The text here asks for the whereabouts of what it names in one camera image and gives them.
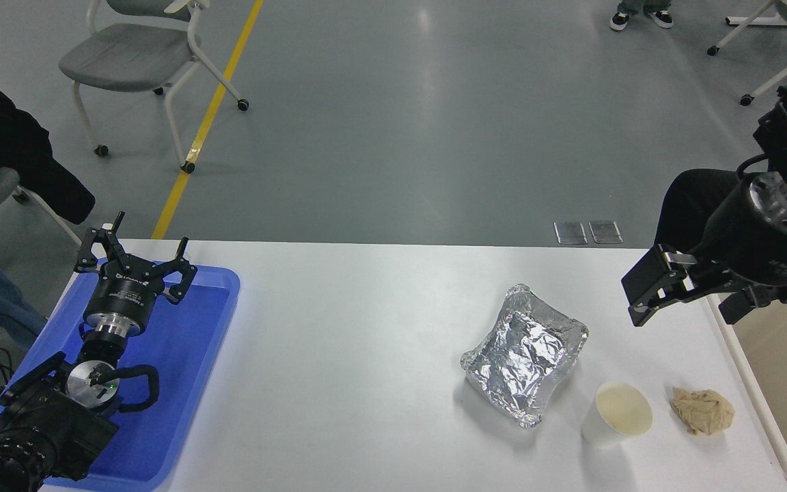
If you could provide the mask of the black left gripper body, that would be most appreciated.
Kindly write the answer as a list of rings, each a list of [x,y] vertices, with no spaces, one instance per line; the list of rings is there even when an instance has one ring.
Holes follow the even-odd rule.
[[[163,289],[161,278],[135,276],[133,271],[124,272],[118,264],[106,264],[85,308],[85,321],[103,314],[117,314],[135,323],[147,323]]]

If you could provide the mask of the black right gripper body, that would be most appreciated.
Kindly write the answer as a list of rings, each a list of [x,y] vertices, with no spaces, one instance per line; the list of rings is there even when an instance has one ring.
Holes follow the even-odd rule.
[[[744,178],[713,212],[697,257],[766,286],[787,286],[787,181]]]

